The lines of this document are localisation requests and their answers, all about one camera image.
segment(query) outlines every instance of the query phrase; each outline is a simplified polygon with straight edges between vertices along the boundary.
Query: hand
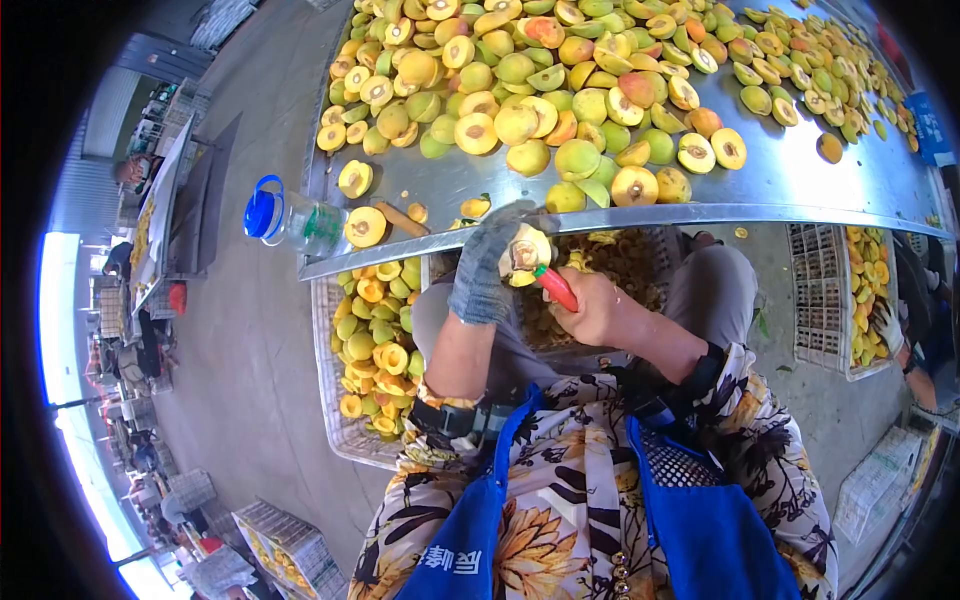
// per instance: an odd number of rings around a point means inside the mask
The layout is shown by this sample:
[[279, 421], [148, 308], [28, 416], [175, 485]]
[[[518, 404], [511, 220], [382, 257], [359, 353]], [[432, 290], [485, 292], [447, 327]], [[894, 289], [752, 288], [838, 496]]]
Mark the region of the hand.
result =
[[447, 305], [465, 324], [506, 323], [511, 307], [497, 263], [533, 203], [497, 209], [476, 226], [464, 244]]
[[552, 302], [546, 290], [543, 299], [551, 302], [550, 312], [564, 331], [581, 344], [624, 349], [624, 332], [618, 331], [618, 326], [622, 328], [628, 323], [626, 315], [631, 311], [646, 309], [599, 273], [580, 273], [570, 267], [561, 267], [557, 273], [566, 279], [577, 297], [577, 312], [571, 313]]
[[903, 332], [900, 331], [900, 322], [893, 316], [886, 301], [881, 301], [880, 298], [876, 299], [874, 312], [870, 318], [874, 330], [883, 338], [890, 354], [896, 356], [903, 346]]

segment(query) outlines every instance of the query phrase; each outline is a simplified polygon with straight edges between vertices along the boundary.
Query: plastic water bottle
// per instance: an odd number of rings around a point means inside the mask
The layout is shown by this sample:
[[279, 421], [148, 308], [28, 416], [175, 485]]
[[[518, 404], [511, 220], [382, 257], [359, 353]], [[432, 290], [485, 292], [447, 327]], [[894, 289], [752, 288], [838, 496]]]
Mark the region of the plastic water bottle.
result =
[[[276, 183], [279, 191], [263, 189], [268, 183]], [[285, 246], [294, 252], [329, 258], [348, 251], [344, 235], [347, 216], [343, 208], [284, 191], [283, 181], [268, 175], [256, 183], [247, 202], [244, 232], [267, 246]]]

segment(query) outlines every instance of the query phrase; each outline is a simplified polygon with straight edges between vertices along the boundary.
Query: concrete floor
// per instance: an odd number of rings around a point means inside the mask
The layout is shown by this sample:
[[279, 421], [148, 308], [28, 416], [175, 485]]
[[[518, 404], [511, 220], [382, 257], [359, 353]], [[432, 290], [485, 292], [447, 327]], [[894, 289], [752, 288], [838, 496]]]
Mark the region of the concrete floor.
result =
[[[213, 102], [199, 133], [237, 127], [228, 149], [216, 260], [189, 283], [177, 319], [181, 366], [175, 391], [156, 399], [162, 437], [181, 469], [205, 468], [229, 509], [261, 497], [319, 527], [349, 576], [391, 473], [333, 454], [324, 433], [311, 332], [309, 286], [294, 259], [247, 238], [243, 208], [256, 181], [276, 173], [297, 189], [310, 117], [333, 31], [350, 2], [325, 13], [302, 0], [269, 0], [236, 32], [204, 77]], [[843, 478], [894, 421], [906, 401], [887, 370], [849, 384], [793, 358], [793, 300], [783, 225], [710, 228], [753, 262], [769, 339], [750, 344], [758, 370], [791, 409], [831, 510]], [[785, 365], [792, 372], [777, 371]], [[841, 588], [869, 562], [837, 534]], [[882, 537], [876, 545], [882, 543]]]

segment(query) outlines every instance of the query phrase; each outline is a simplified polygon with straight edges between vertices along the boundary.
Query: gray work glove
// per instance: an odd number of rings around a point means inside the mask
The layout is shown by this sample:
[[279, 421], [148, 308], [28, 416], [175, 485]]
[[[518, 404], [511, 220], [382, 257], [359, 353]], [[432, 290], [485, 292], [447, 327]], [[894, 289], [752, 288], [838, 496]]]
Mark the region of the gray work glove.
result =
[[500, 280], [497, 263], [520, 229], [533, 203], [516, 202], [498, 208], [473, 228], [464, 244], [453, 279], [453, 291], [446, 303], [466, 324], [506, 323], [510, 300]]

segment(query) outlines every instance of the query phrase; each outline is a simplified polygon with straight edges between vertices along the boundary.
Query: blue apron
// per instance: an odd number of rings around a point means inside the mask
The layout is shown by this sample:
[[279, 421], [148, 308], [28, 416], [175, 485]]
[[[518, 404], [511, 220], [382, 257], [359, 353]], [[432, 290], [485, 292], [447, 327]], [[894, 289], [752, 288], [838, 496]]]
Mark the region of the blue apron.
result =
[[397, 600], [448, 600], [493, 596], [493, 554], [496, 530], [507, 499], [510, 446], [520, 423], [543, 405], [536, 385], [504, 422], [496, 438], [492, 465], [471, 482], [457, 500], [440, 531], [430, 541]]
[[[542, 405], [540, 389], [531, 385], [497, 437], [491, 467], [464, 490], [398, 600], [492, 598], [510, 446], [520, 423]], [[663, 547], [678, 600], [800, 597], [789, 564], [740, 486], [723, 485], [708, 457], [643, 427], [635, 417], [627, 419], [627, 435], [637, 455], [650, 545]], [[678, 478], [686, 487], [661, 485], [676, 486]]]

